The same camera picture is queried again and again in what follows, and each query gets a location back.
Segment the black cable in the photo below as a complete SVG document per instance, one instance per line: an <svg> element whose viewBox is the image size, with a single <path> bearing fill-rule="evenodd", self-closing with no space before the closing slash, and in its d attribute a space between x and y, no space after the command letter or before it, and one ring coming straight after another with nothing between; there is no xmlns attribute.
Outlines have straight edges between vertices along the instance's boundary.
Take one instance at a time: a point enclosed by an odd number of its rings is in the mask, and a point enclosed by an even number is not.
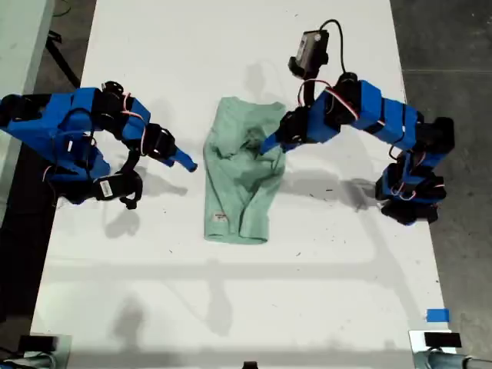
<svg viewBox="0 0 492 369"><path fill-rule="evenodd" d="M395 157L393 156L393 154L392 154L393 148L394 148L394 146L395 146L398 142L400 142L401 140L403 140L403 139L404 139L404 137L405 137L405 132L403 132L403 134L401 135L401 137L400 137L399 139L397 139L395 142L393 142L393 144L392 144L392 145L391 145L391 147L390 147L390 151L387 153L388 155L390 155L390 158L392 158L393 160L396 160L396 161L398 160L398 159L397 159L397 158L395 158Z"/></svg>
<svg viewBox="0 0 492 369"><path fill-rule="evenodd" d="M71 11L71 6L70 6L70 4L68 3L67 0L61 0L61 2L64 2L67 5L67 8L65 9L64 12L61 12L61 13L58 13L58 14L54 14L53 15L53 18L62 17L63 15L67 15Z"/></svg>
<svg viewBox="0 0 492 369"><path fill-rule="evenodd" d="M334 23L338 27L338 31L340 32L340 63L341 63L341 70L346 73L347 71L345 70L345 63L344 63L344 33L341 31L341 25L336 19L328 19L325 23L323 23L320 27L320 31L324 28L325 25L328 23Z"/></svg>
<svg viewBox="0 0 492 369"><path fill-rule="evenodd" d="M18 354L12 350L9 350L8 348L0 346L0 351L5 352L6 354L9 354L11 356L18 356Z"/></svg>

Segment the gray floor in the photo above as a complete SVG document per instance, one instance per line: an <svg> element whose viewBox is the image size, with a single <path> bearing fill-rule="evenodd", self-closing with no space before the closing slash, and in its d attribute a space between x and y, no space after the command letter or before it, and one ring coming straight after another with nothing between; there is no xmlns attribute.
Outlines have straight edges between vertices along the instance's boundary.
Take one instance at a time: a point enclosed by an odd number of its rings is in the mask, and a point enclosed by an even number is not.
<svg viewBox="0 0 492 369"><path fill-rule="evenodd" d="M80 75L95 0L70 1L54 18L60 47ZM464 351L492 359L492 2L489 0L391 0L409 103L428 120L455 119L457 147L437 169L448 198L431 227L451 327ZM65 4L57 5L59 11ZM44 55L36 92L72 87L50 55Z"/></svg>

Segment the white table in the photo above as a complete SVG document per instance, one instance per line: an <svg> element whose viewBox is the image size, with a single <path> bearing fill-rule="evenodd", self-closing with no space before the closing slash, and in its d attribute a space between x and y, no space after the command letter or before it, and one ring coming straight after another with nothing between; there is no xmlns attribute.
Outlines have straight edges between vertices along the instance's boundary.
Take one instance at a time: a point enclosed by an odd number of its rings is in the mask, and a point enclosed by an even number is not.
<svg viewBox="0 0 492 369"><path fill-rule="evenodd" d="M403 100L388 0L98 2L82 84L119 81L200 168L141 160L137 211L59 203L32 332L71 335L70 368L412 367L408 330L447 327L425 321L443 307L427 223L401 226L364 194L390 159L363 132L288 155L267 244L204 240L201 149L220 98L294 107L288 58L327 18L347 69ZM97 139L119 168L124 146Z"/></svg>

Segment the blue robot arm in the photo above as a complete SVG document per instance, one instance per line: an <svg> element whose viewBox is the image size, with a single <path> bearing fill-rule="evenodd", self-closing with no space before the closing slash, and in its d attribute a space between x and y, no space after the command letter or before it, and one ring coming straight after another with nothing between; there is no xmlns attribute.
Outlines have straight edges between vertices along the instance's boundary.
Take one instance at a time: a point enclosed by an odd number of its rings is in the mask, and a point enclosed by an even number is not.
<svg viewBox="0 0 492 369"><path fill-rule="evenodd" d="M304 94L304 99L314 95ZM376 183L375 197L385 201L382 213L402 224L417 219L437 220L437 203L446 197L444 179L433 172L454 148L454 122L424 116L409 105L381 96L381 91L354 73L344 73L334 88L326 88L315 100L289 111L279 129L261 146L264 154L280 145L290 151L307 143L326 142L342 125L367 133L401 149L396 163L388 165Z"/></svg>
<svg viewBox="0 0 492 369"><path fill-rule="evenodd" d="M120 198L136 208L142 182L134 171L141 156L188 171L197 165L172 134L150 123L150 112L116 82L71 94L9 95L0 101L0 129L38 152L49 165L43 180L74 204L87 198ZM116 175L95 146L94 132L106 130L127 146L128 159Z"/></svg>

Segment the wire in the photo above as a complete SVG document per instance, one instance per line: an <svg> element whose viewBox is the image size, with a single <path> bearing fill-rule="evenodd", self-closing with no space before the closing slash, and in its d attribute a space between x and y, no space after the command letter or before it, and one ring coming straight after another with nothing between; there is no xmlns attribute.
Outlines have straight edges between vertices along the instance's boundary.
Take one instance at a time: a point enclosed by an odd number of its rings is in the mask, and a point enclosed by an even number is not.
<svg viewBox="0 0 492 369"><path fill-rule="evenodd" d="M137 118L140 118L142 121L144 120L141 115L137 114L137 113L134 113L133 111L129 111L127 108L126 108L126 99L129 98L131 95L131 93L127 93L125 95L125 99L123 100L123 110L121 111L122 114L126 114L126 115L130 115L132 117L137 117Z"/></svg>
<svg viewBox="0 0 492 369"><path fill-rule="evenodd" d="M126 99L129 98L130 96L131 96L130 92L125 95L125 99L123 100L123 110L121 111L121 113L126 114L126 115L130 115L132 117L140 118L144 122L144 132L141 134L141 140L140 140L140 155L146 156L146 155L144 155L144 138L145 138L145 133L147 131L147 127L145 126L145 120L143 119L143 117L140 114L134 113L133 111L129 111L126 108Z"/></svg>
<svg viewBox="0 0 492 369"><path fill-rule="evenodd" d="M340 63L341 63L341 70L346 73L347 71L345 70L345 63L344 63L344 33L341 31L341 25L336 19L328 19L325 23L323 23L320 27L320 31L324 28L325 25L328 23L334 23L338 27L338 31L340 32Z"/></svg>
<svg viewBox="0 0 492 369"><path fill-rule="evenodd" d="M331 94L334 98L336 98L347 110L354 116L355 120L359 119L359 114L350 106L348 102L346 102L337 92L335 92L331 88L326 88L326 92Z"/></svg>
<svg viewBox="0 0 492 369"><path fill-rule="evenodd" d="M61 13L54 14L53 15L53 18L62 17L63 15L67 15L71 11L71 6L68 3L68 0L60 0L60 1L63 2L63 3L65 3L67 5L67 8L63 12L61 12Z"/></svg>
<svg viewBox="0 0 492 369"><path fill-rule="evenodd" d="M399 139L397 139L395 142L393 142L393 144L392 144L392 145L391 145L391 147L390 147L390 151L387 153L388 155L390 155L390 158L392 158L392 159L393 159L393 160L395 160L395 161L397 161L398 159L397 159L397 158L395 158L395 157L393 156L393 154L392 154L393 149L394 149L394 146L395 146L398 142L400 142L401 140L403 140L403 139L404 139L404 137L405 137L405 132L403 132L403 134L401 135L401 137L400 137Z"/></svg>
<svg viewBox="0 0 492 369"><path fill-rule="evenodd" d="M302 89L303 89L304 85L306 84L306 82L320 82L320 83L326 84L326 86L328 86L328 87L331 87L331 85L328 82L326 82L322 79L309 78L309 79L304 80L301 83L301 85L299 86L299 92L298 92L298 104L299 104L299 106L303 106L303 102L301 100L301 93L302 93Z"/></svg>

